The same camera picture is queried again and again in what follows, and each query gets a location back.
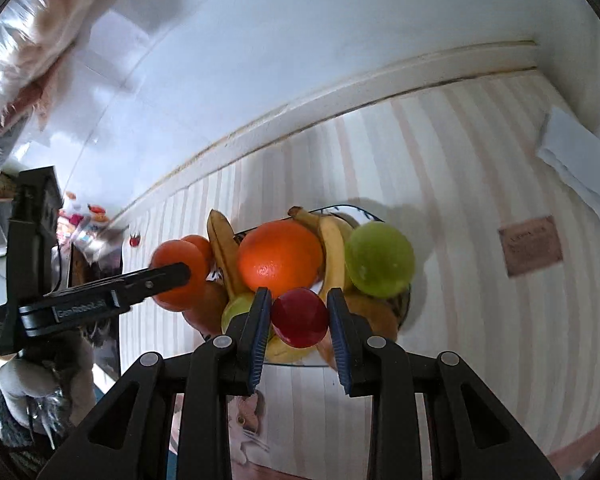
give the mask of banana bunch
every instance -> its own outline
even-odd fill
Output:
[[[337,216],[320,216],[298,206],[292,207],[288,214],[314,232],[324,246],[324,282],[318,293],[321,300],[326,304],[329,291],[341,288],[351,313],[365,317],[374,334],[395,341],[398,336],[398,320],[389,306],[354,290],[347,274],[344,245],[353,232],[353,227]],[[330,332],[316,346],[326,363],[336,369]]]

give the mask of banana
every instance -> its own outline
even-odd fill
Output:
[[[345,294],[344,299],[347,301],[350,313],[359,314],[369,322],[374,335],[380,335],[391,341],[397,339],[398,320],[387,304],[355,292]],[[336,362],[331,344],[331,333],[327,332],[324,339],[316,346],[320,356],[335,370]]]
[[[333,216],[332,218],[338,224],[338,229],[340,229],[340,234],[342,235],[342,239],[345,242],[347,240],[349,240],[349,237],[351,236],[351,233],[353,232],[353,227],[344,218],[340,218],[339,216]]]
[[[351,288],[351,280],[344,263],[344,239],[338,221],[333,216],[321,216],[318,230],[326,255],[324,283],[318,296],[326,304],[327,294],[332,288],[341,288],[346,292]]]
[[[214,252],[216,264],[222,269],[224,288],[229,296],[229,301],[241,294],[253,292],[246,286],[238,272],[238,244],[234,240],[234,229],[226,217],[219,211],[212,209],[206,220],[206,232]]]
[[[306,357],[314,348],[313,346],[309,348],[293,348],[275,335],[267,343],[267,351],[264,356],[268,363],[285,365],[295,363]]]
[[[289,211],[286,212],[295,221],[300,222],[304,227],[309,229],[313,234],[320,236],[319,225],[320,215],[309,213],[306,209],[300,206],[293,206]]]
[[[309,231],[313,232],[315,235],[320,236],[320,218],[322,215],[317,215],[316,213],[310,213],[306,209],[301,208],[300,206],[293,206],[289,211],[286,212],[291,218],[300,222],[304,227],[309,229]],[[353,227],[347,222],[345,219],[340,218],[335,215],[328,215],[330,218],[335,219],[338,223],[338,228],[340,229],[340,233],[342,234],[342,238],[344,241],[349,240],[351,233],[353,232]]]

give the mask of plush toy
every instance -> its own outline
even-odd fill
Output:
[[[93,348],[78,331],[27,348],[0,368],[2,440],[30,478],[95,405],[92,368]]]

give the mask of citrus fruit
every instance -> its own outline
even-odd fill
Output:
[[[226,334],[229,323],[238,314],[244,314],[251,309],[253,303],[253,294],[241,294],[233,298],[222,313],[221,328],[222,333]]]
[[[294,288],[273,302],[271,324],[283,343],[293,348],[309,348],[327,333],[329,313],[315,292]]]
[[[151,256],[150,269],[182,262],[189,267],[189,281],[167,292],[154,296],[156,303],[167,310],[179,312],[191,308],[203,293],[206,271],[205,257],[194,245],[182,240],[161,243]]]
[[[211,248],[209,240],[200,235],[188,235],[185,236],[182,240],[185,242],[189,242],[190,244],[194,244],[198,248],[198,250],[205,257],[206,263],[208,265],[209,270],[207,274],[211,272],[211,267],[213,267],[214,264],[214,252]]]
[[[224,286],[216,282],[205,282],[202,298],[193,308],[184,310],[182,316],[203,336],[221,335],[220,320],[228,301]]]
[[[384,222],[369,222],[352,232],[345,244],[345,264],[353,284],[375,298],[399,294],[415,272],[411,243]]]
[[[292,288],[312,286],[321,267],[320,240],[294,220],[262,224],[238,248],[244,283],[251,290],[267,287],[274,299]]]

